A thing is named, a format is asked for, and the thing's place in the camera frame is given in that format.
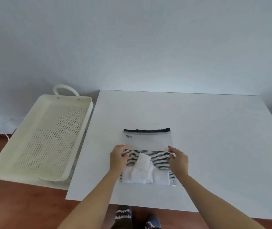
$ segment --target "perforated bottom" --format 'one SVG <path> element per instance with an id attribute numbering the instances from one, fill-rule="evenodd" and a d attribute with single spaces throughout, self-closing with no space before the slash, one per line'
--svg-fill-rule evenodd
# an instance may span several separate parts
<path id="1" fill-rule="evenodd" d="M 87 110 L 76 107 L 48 109 L 16 161 L 14 169 L 38 171 L 42 174 L 41 178 L 46 173 L 61 177 Z"/>

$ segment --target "table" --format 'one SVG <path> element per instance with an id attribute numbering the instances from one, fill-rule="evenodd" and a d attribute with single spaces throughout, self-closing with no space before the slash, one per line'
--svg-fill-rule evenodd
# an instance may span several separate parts
<path id="1" fill-rule="evenodd" d="M 250 217 L 272 219 L 272 115 L 259 96 L 101 90 L 66 199 L 99 183 L 125 128 L 170 128 L 194 179 Z M 180 183 L 117 182 L 110 203 L 197 211 Z"/>

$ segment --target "floor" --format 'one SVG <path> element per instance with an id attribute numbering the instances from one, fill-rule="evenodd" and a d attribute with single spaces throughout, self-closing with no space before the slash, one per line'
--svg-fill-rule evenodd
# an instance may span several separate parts
<path id="1" fill-rule="evenodd" d="M 7 138 L 0 135 L 0 152 Z M 0 228 L 53 229 L 79 203 L 65 200 L 64 190 L 37 187 L 0 180 Z M 116 205 L 109 205 L 103 229 L 114 223 Z M 135 220 L 143 220 L 148 213 L 154 213 L 161 221 L 162 228 L 208 228 L 195 212 L 162 210 L 153 208 L 133 208 Z M 255 219 L 267 229 L 272 228 L 272 220 Z"/>

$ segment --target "perforated tray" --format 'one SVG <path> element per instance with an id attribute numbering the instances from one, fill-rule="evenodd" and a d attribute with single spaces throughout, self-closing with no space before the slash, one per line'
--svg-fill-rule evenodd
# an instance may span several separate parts
<path id="1" fill-rule="evenodd" d="M 1 151 L 0 176 L 67 179 L 92 108 L 90 97 L 40 96 Z"/>

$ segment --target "forearm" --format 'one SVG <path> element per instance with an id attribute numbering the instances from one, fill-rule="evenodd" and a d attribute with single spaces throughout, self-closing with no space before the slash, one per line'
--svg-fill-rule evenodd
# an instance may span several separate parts
<path id="1" fill-rule="evenodd" d="M 205 189 L 189 175 L 178 179 L 210 229 L 263 229 L 255 220 Z"/>
<path id="2" fill-rule="evenodd" d="M 58 229 L 101 228 L 119 175 L 118 171 L 110 170 L 61 223 Z"/>

